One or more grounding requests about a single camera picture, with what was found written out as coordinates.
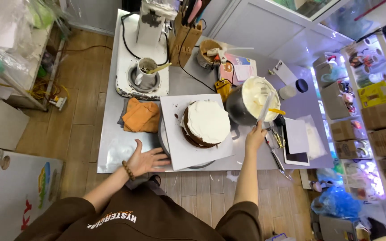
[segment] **wooden bead bracelet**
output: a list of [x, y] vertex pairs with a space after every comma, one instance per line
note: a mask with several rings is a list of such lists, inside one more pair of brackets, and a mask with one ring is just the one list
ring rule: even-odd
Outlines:
[[123, 165], [124, 169], [128, 173], [129, 179], [131, 179], [132, 181], [135, 181], [135, 176], [133, 175], [132, 171], [127, 166], [127, 162], [126, 161], [122, 161], [121, 164]]

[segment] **black jar lid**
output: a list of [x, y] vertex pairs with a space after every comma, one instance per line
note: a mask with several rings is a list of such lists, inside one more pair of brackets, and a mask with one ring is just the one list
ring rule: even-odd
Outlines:
[[306, 81], [304, 79], [298, 79], [296, 80], [296, 88], [298, 89], [298, 91], [300, 91], [301, 93], [304, 93], [306, 91], [308, 91], [308, 84], [306, 83]]

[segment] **white mug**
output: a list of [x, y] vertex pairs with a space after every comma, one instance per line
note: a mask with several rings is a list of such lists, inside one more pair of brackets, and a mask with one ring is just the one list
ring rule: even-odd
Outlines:
[[142, 83], [142, 85], [150, 86], [153, 83], [157, 72], [154, 72], [153, 74], [146, 74], [145, 72], [155, 68], [157, 68], [157, 64], [154, 60], [151, 58], [141, 58], [136, 66], [135, 84], [139, 86]]

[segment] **whipped cream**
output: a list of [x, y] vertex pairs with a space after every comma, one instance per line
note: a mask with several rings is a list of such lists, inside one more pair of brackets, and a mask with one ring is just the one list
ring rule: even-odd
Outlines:
[[[256, 119], [259, 118], [263, 105], [271, 92], [275, 97], [271, 100], [269, 108], [280, 109], [281, 102], [275, 88], [263, 77], [250, 77], [242, 84], [242, 100], [248, 112]], [[273, 121], [278, 113], [267, 112], [265, 121]]]
[[[196, 101], [188, 111], [187, 125], [193, 135], [209, 144], [224, 141], [230, 133], [229, 114], [215, 101]], [[180, 126], [184, 127], [184, 115]]]

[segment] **brown sweatshirt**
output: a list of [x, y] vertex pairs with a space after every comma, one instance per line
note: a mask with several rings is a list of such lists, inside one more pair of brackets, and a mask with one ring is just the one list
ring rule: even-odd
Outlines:
[[168, 196], [145, 185], [123, 187], [102, 213], [82, 198], [65, 198], [51, 205], [15, 241], [50, 240], [261, 240], [259, 209], [252, 202], [233, 205], [213, 229]]

